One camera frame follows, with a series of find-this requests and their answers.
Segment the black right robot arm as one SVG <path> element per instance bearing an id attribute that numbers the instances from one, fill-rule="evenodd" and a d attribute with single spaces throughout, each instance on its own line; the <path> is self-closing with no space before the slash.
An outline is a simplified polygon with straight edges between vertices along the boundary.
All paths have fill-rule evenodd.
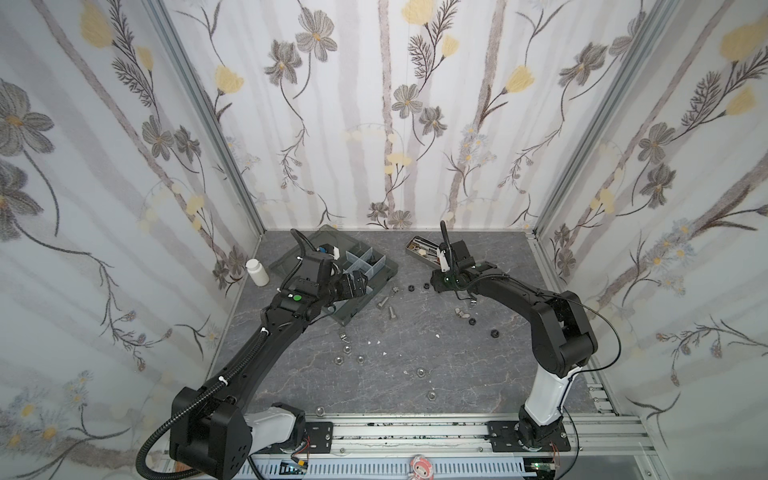
<path id="1" fill-rule="evenodd" d="M 598 351 L 598 340 L 588 318 L 599 313 L 582 303 L 572 291 L 554 292 L 531 286 L 500 270 L 478 262 L 465 242 L 452 242 L 447 224 L 440 223 L 442 243 L 437 248 L 439 267 L 430 284 L 435 292 L 465 292 L 491 299 L 520 315 L 529 326 L 531 350 L 537 371 L 531 391 L 520 407 L 511 434 L 523 451 L 552 450 L 567 438 L 564 406 L 575 378 L 589 371 L 587 364 Z"/>

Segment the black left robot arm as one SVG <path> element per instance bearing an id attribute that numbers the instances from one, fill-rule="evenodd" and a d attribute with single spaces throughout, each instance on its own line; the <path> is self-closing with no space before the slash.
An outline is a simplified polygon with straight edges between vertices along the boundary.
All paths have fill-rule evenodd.
<path id="1" fill-rule="evenodd" d="M 271 368 L 330 307 L 366 295 L 369 280 L 353 266 L 351 241 L 336 236 L 320 243 L 298 230 L 291 235 L 299 247 L 296 262 L 261 310 L 256 332 L 216 375 L 175 396 L 169 419 L 138 450 L 142 478 L 234 478 L 256 448 L 244 410 Z"/>

